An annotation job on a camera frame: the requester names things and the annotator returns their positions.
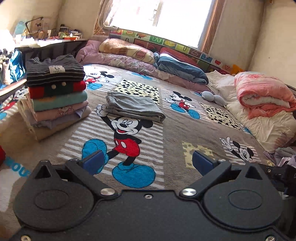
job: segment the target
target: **cream comforter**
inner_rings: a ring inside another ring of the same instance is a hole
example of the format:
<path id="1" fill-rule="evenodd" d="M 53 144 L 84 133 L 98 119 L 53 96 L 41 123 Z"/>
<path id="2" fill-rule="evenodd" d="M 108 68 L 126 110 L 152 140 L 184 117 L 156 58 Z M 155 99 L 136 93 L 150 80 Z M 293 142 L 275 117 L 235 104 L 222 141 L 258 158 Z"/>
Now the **cream comforter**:
<path id="1" fill-rule="evenodd" d="M 248 128 L 266 151 L 273 153 L 278 147 L 287 146 L 295 140 L 296 120 L 292 112 L 281 111 L 273 117 L 260 116 L 249 120 L 248 109 L 237 100 L 234 77 L 222 75 L 217 71 L 206 75 L 209 79 L 209 88 L 225 99 L 226 109 Z"/>

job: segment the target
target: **metal screw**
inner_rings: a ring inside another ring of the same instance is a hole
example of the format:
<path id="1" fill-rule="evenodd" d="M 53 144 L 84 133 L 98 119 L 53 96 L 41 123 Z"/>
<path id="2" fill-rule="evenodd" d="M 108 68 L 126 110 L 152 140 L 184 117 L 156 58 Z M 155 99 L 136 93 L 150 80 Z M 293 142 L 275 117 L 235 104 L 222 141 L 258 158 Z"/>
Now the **metal screw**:
<path id="1" fill-rule="evenodd" d="M 276 241 L 276 238 L 274 236 L 268 236 L 265 241 Z"/>
<path id="2" fill-rule="evenodd" d="M 112 188 L 103 188 L 101 190 L 101 194 L 104 196 L 111 196 L 111 195 L 115 194 L 115 190 Z"/>
<path id="3" fill-rule="evenodd" d="M 181 191 L 184 196 L 194 196 L 196 194 L 196 190 L 193 188 L 185 188 Z"/>
<path id="4" fill-rule="evenodd" d="M 144 196 L 146 199 L 151 199 L 151 198 L 153 198 L 153 196 L 151 195 L 151 194 L 147 194 L 147 195 L 145 195 Z"/>
<path id="5" fill-rule="evenodd" d="M 27 235 L 23 235 L 21 238 L 20 238 L 21 241 L 31 241 L 31 238 Z"/>

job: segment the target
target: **teal folded garment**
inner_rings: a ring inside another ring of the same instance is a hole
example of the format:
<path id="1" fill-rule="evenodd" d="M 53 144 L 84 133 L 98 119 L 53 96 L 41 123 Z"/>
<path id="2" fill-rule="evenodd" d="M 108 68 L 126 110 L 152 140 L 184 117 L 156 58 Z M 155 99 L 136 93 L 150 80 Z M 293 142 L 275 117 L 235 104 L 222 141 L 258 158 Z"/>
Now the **teal folded garment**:
<path id="1" fill-rule="evenodd" d="M 86 91 L 74 92 L 68 95 L 45 97 L 42 99 L 31 99 L 29 94 L 26 97 L 34 111 L 43 111 L 83 102 L 87 100 L 87 93 Z"/>

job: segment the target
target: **beige wall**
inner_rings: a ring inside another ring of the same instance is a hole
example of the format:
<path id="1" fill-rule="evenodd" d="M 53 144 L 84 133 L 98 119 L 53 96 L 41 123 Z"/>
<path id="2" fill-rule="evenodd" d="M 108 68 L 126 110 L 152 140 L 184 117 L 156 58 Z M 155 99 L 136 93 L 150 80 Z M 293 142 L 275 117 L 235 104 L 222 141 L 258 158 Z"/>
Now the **beige wall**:
<path id="1" fill-rule="evenodd" d="M 50 27 L 56 26 L 62 0 L 4 0 L 0 4 L 0 29 L 14 32 L 20 20 L 31 20 L 33 16 L 51 17 Z"/>
<path id="2" fill-rule="evenodd" d="M 263 0 L 226 0 L 209 55 L 228 65 L 247 69 L 254 54 L 263 12 Z"/>
<path id="3" fill-rule="evenodd" d="M 296 87 L 296 3 L 267 4 L 249 70 L 276 76 Z"/>
<path id="4" fill-rule="evenodd" d="M 57 26 L 65 24 L 67 27 L 82 31 L 83 38 L 89 39 L 94 30 L 100 0 L 62 0 Z"/>

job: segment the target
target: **folded blue blanket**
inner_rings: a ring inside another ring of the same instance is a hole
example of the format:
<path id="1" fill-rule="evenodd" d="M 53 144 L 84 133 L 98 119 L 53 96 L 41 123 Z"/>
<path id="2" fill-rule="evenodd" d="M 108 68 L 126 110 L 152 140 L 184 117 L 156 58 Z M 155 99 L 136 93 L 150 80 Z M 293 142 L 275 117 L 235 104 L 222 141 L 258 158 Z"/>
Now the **folded blue blanket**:
<path id="1" fill-rule="evenodd" d="M 181 62 L 169 54 L 160 54 L 157 65 L 159 70 L 177 75 L 183 79 L 203 85 L 209 83 L 206 74 L 200 68 Z"/>
<path id="2" fill-rule="evenodd" d="M 58 95 L 42 99 L 30 99 L 29 95 L 26 95 L 26 97 L 30 105 L 33 106 L 34 111 L 43 111 L 83 102 L 87 100 L 87 93 L 86 91 L 74 92 L 68 95 Z"/>

